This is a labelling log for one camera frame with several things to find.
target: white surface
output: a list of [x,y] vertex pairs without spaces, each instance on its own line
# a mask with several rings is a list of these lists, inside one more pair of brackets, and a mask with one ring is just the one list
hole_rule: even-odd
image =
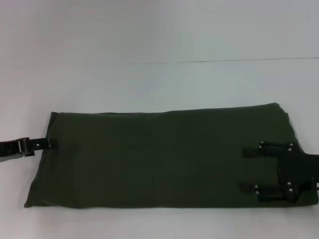
[[[44,136],[51,111],[277,102],[304,150],[319,154],[319,59],[231,61],[319,57],[318,6],[314,0],[0,1],[0,141]],[[179,63],[207,60],[222,62]],[[152,62],[164,63],[138,64]],[[24,209],[39,157],[0,164],[0,238],[318,238],[318,206]]]

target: white backdrop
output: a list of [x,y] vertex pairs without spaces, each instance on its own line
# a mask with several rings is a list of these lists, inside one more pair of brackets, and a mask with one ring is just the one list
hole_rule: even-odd
[[[51,111],[163,112],[277,102],[319,154],[316,0],[0,0],[0,141]],[[318,238],[319,207],[30,208],[40,153],[0,164],[0,238]]]

